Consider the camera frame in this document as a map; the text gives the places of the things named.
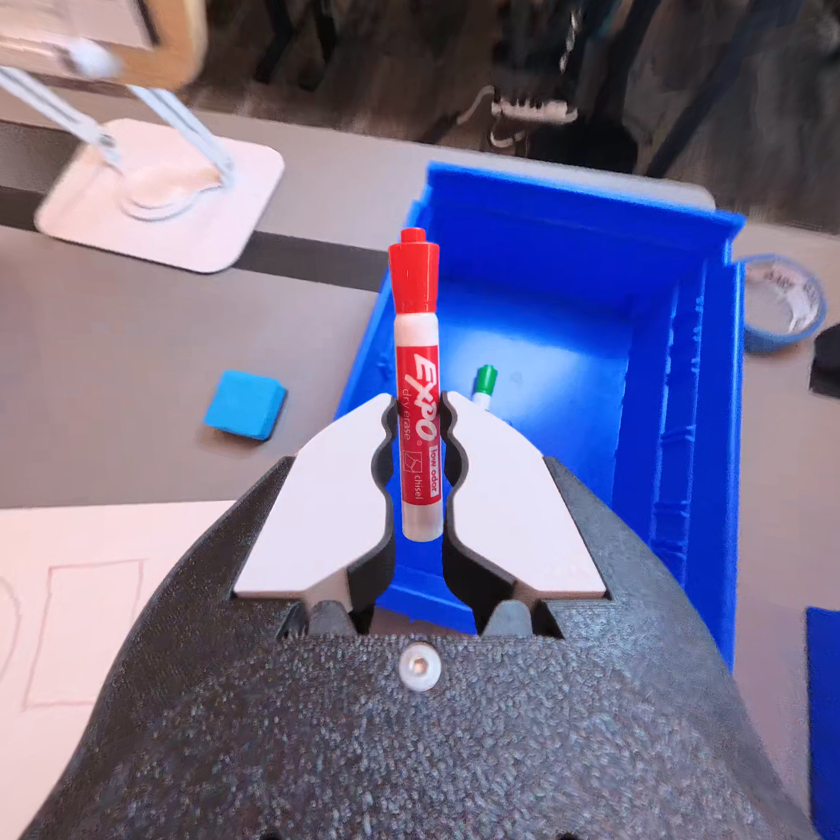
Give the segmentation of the white whiteboard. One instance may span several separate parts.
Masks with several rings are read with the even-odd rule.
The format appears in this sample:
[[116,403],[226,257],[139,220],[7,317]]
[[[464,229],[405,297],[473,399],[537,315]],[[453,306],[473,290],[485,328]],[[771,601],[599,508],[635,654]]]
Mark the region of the white whiteboard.
[[1,837],[74,753],[135,619],[231,500],[2,510]]

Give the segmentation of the white stand with base plate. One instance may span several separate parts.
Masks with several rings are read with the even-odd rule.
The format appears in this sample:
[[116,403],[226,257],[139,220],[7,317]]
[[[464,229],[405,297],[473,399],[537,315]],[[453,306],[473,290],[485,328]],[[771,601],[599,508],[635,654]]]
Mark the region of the white stand with base plate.
[[37,231],[155,264],[213,274],[245,250],[286,169],[269,146],[218,137],[167,90],[128,85],[164,123],[99,123],[25,70],[2,88],[80,147],[34,214]]

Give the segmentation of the red dry erase marker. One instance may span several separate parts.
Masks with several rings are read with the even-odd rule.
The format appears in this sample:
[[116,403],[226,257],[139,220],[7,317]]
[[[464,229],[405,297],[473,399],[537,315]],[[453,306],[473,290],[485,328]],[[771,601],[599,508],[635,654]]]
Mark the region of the red dry erase marker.
[[417,543],[444,529],[438,319],[398,313],[394,322],[402,531]]

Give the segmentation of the blue tape roll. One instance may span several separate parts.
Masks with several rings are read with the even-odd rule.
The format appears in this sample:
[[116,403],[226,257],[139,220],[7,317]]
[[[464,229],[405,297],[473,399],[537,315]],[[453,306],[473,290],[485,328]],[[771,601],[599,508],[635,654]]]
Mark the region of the blue tape roll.
[[782,255],[741,260],[744,279],[744,349],[751,354],[786,350],[823,325],[826,295],[809,269]]

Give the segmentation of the red marker cap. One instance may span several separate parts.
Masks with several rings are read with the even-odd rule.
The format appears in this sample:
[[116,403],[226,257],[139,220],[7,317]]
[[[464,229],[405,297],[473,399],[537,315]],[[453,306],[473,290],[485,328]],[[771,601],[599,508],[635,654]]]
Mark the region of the red marker cap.
[[439,246],[427,240],[423,228],[406,227],[387,255],[395,313],[436,313]]

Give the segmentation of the blue plastic bin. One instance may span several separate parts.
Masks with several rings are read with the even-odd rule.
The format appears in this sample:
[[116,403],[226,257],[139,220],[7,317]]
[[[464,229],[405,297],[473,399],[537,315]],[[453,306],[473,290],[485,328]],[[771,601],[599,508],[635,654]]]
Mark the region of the blue plastic bin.
[[839,612],[806,610],[812,823],[839,838]]
[[676,199],[431,163],[443,386],[490,408],[664,562],[732,669],[744,221]]

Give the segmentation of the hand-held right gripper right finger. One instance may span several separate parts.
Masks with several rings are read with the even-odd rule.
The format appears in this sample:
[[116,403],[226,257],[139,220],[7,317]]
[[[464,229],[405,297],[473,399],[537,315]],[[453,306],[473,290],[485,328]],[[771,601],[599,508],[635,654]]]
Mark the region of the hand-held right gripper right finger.
[[549,466],[518,430],[443,394],[445,535],[526,602],[600,599],[606,584]]

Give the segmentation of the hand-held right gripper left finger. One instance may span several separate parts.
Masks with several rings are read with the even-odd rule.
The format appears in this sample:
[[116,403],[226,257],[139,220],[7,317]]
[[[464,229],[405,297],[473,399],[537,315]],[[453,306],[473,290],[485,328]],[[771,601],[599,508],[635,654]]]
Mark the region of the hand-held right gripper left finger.
[[379,394],[298,452],[236,583],[238,597],[375,602],[394,575],[396,399]]

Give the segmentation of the blue whiteboard eraser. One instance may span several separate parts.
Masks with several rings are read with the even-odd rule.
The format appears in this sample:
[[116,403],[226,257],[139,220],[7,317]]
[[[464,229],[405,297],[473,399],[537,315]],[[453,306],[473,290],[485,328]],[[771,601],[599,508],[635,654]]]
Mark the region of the blue whiteboard eraser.
[[227,370],[218,380],[203,422],[219,432],[262,443],[273,435],[287,395],[287,388],[273,378]]

